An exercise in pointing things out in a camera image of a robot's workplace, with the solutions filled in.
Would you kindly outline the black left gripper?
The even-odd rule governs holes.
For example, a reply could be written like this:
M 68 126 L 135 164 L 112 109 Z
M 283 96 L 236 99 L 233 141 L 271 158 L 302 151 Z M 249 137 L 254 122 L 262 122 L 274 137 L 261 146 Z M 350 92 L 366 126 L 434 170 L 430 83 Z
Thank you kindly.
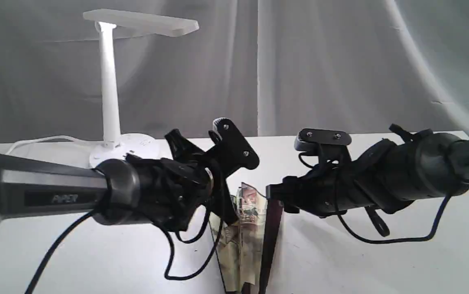
M 169 232 L 183 232 L 203 206 L 227 226 L 238 222 L 219 164 L 178 129 L 164 136 L 173 159 L 138 159 L 139 209 Z

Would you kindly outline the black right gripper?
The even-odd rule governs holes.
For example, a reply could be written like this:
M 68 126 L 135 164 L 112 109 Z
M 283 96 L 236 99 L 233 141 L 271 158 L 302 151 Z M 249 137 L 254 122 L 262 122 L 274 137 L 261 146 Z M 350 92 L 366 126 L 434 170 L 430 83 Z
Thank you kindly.
M 270 184 L 265 197 L 283 202 L 286 213 L 304 211 L 321 218 L 370 204 L 369 197 L 345 179 L 335 164 L 315 165 L 303 176 L 287 176 L 279 184 Z

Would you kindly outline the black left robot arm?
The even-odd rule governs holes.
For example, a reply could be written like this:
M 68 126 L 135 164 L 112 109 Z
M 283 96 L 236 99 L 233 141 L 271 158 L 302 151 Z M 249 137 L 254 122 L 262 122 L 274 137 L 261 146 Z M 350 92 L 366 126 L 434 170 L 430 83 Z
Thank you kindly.
M 238 131 L 211 131 L 214 146 L 199 149 L 177 129 L 165 139 L 172 158 L 128 154 L 94 169 L 0 154 L 0 222 L 4 219 L 93 212 L 102 225 L 152 223 L 167 232 L 189 227 L 201 205 L 236 222 L 226 178 L 259 160 Z

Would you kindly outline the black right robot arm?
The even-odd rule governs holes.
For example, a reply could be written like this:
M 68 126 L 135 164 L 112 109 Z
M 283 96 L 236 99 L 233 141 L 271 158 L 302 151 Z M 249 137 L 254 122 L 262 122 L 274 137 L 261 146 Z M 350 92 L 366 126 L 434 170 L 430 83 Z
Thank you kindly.
M 318 164 L 303 176 L 268 185 L 267 198 L 281 201 L 288 213 L 303 210 L 326 218 L 357 208 L 394 214 L 416 200 L 469 190 L 469 140 L 430 129 L 410 133 L 396 124 L 389 129 L 401 145 L 382 139 L 356 159 L 346 132 L 302 129 L 295 149 L 316 156 Z

